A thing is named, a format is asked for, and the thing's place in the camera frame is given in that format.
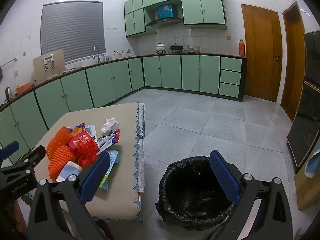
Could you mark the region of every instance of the orange foam net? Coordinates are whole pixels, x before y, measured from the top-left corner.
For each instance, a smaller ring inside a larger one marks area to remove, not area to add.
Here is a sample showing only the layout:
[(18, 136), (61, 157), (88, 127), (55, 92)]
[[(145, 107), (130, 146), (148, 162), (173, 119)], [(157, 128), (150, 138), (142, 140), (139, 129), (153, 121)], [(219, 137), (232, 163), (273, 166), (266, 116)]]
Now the orange foam net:
[(47, 146), (45, 153), (47, 158), (51, 160), (56, 150), (60, 146), (66, 145), (71, 140), (71, 138), (72, 136), (68, 128), (66, 126), (62, 126)]
[(55, 154), (50, 160), (50, 164), (48, 165), (50, 179), (55, 180), (67, 162), (74, 162), (75, 160), (76, 158), (68, 146), (60, 146), (56, 150)]

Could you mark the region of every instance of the wall-mounted faucet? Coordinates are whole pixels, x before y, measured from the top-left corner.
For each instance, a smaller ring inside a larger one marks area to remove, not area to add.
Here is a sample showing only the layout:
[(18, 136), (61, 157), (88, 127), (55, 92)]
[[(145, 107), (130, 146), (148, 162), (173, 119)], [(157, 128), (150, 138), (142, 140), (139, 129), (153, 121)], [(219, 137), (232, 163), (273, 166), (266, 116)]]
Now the wall-mounted faucet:
[(94, 57), (94, 52), (96, 51), (96, 48), (97, 48), (97, 53), (98, 53), (98, 63), (101, 63), (98, 46), (94, 46), (94, 47), (93, 47), (93, 57), (92, 57), (92, 58), (95, 58), (95, 57)]

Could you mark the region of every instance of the door frame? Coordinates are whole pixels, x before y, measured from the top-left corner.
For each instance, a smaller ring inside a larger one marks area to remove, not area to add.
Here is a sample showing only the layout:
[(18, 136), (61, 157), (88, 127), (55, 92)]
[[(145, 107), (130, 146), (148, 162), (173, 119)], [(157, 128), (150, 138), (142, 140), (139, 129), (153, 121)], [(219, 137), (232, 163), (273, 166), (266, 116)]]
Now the door frame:
[[(241, 10), (242, 10), (242, 16), (243, 16), (243, 21), (244, 23), (246, 22), (246, 19), (245, 19), (245, 14), (244, 14), (244, 7), (251, 7), (251, 8), (258, 8), (258, 9), (261, 9), (261, 10), (265, 10), (265, 11), (269, 11), (269, 12), (274, 12), (277, 14), (277, 18), (278, 18), (278, 21), (279, 21), (279, 26), (280, 26), (280, 31), (281, 31), (281, 24), (280, 24), (280, 19), (279, 19), (279, 13), (276, 12), (276, 11), (273, 11), (273, 10), (270, 10), (270, 9), (266, 9), (266, 8), (263, 8), (263, 7), (259, 7), (259, 6), (254, 6), (254, 5), (249, 5), (249, 4), (241, 4)], [(245, 34), (245, 37), (247, 37), (247, 28), (244, 24), (244, 34)], [(247, 39), (245, 39), (245, 52), (247, 51)], [(283, 50), (283, 46), (282, 46), (282, 37), (281, 37), (281, 51), (280, 51), (280, 58), (282, 59), (282, 50)], [(279, 94), (279, 89), (280, 89), (280, 82), (281, 82), (281, 72), (282, 72), (282, 62), (281, 62), (281, 65), (280, 65), (280, 76), (279, 76), (279, 80), (278, 80), (278, 89), (277, 89), (277, 94), (276, 94), (276, 98), (273, 102), (276, 102), (277, 99), (278, 99), (278, 94)]]
[[(282, 13), (282, 16), (283, 16), (283, 20), (284, 20), (284, 15), (289, 12), (294, 6), (297, 6), (298, 8), (298, 13), (299, 13), (299, 16), (300, 16), (300, 20), (302, 22), (302, 26), (303, 26), (303, 33), (305, 34), (306, 33), (306, 30), (305, 30), (305, 27), (304, 27), (304, 23), (303, 23), (303, 19), (302, 19), (302, 15), (301, 15), (301, 12), (299, 10), (299, 5), (298, 5), (298, 1), (295, 1), (292, 5), (290, 5), (283, 13)], [(286, 72), (286, 76), (284, 78), (284, 86), (283, 86), (283, 92), (282, 92), (282, 97), (281, 97), (281, 102), (280, 102), (280, 105), (282, 106), (283, 104), (283, 95), (284, 95), (284, 88), (285, 88), (285, 85), (287, 83), (287, 70), (288, 70), (288, 38), (287, 38), (287, 29), (286, 29), (286, 24), (284, 22), (284, 28), (285, 28), (285, 39), (286, 39), (286, 43), (287, 43), (287, 64), (285, 66), (285, 72)], [(306, 68), (307, 68), (307, 64), (306, 64), (306, 60), (307, 60), (307, 48), (306, 48), (306, 44), (304, 43), (304, 57), (305, 57), (305, 64), (304, 64), (304, 76), (303, 76), (303, 81), (302, 81), (302, 88), (301, 88), (301, 93), (300, 93), (300, 98), (299, 98), (299, 102), (301, 101), (301, 97), (302, 97), (302, 92), (303, 92), (303, 84), (304, 84), (304, 78), (305, 78), (305, 75), (306, 75)], [(297, 112), (298, 112), (298, 109), (299, 109), (299, 106), (297, 107), (297, 110), (294, 114), (294, 117), (292, 119), (292, 122), (294, 121), (294, 119), (296, 118), (296, 115), (297, 115)]]

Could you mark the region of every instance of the blue gripper pad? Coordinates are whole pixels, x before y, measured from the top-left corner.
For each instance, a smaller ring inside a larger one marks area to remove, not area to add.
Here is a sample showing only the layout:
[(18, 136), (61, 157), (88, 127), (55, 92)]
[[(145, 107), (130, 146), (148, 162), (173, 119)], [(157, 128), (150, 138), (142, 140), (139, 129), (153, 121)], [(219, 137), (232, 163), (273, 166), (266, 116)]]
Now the blue gripper pad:
[(210, 153), (209, 163), (227, 199), (238, 205), (241, 199), (239, 184), (215, 151)]
[(104, 152), (104, 155), (100, 159), (98, 159), (98, 161), (93, 165), (94, 167), (92, 168), (92, 170), (90, 171), (90, 173), (81, 185), (79, 199), (83, 204), (90, 202), (93, 199), (103, 177), (107, 173), (110, 166), (109, 153)]
[(0, 158), (2, 160), (5, 160), (6, 158), (10, 157), (13, 153), (19, 150), (19, 143), (17, 141), (14, 141), (10, 143), (8, 146), (4, 147), (0, 150)]

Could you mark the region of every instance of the metal screw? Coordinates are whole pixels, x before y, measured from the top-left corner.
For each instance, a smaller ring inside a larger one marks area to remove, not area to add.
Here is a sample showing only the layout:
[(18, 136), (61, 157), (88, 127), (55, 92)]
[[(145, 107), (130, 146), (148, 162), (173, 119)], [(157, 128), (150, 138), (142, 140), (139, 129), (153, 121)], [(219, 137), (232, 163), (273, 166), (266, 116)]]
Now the metal screw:
[(275, 181), (276, 184), (280, 184), (281, 183), (281, 179), (279, 179), (279, 178), (274, 178), (273, 180)]
[(68, 180), (69, 181), (75, 181), (77, 179), (77, 176), (76, 175), (70, 175), (69, 177), (68, 177)]
[(40, 185), (44, 185), (44, 184), (46, 184), (47, 183), (47, 180), (46, 179), (41, 179), (40, 181), (39, 181), (39, 184)]
[(243, 177), (246, 180), (251, 180), (252, 179), (252, 176), (250, 174), (248, 174), (248, 173), (244, 174)]

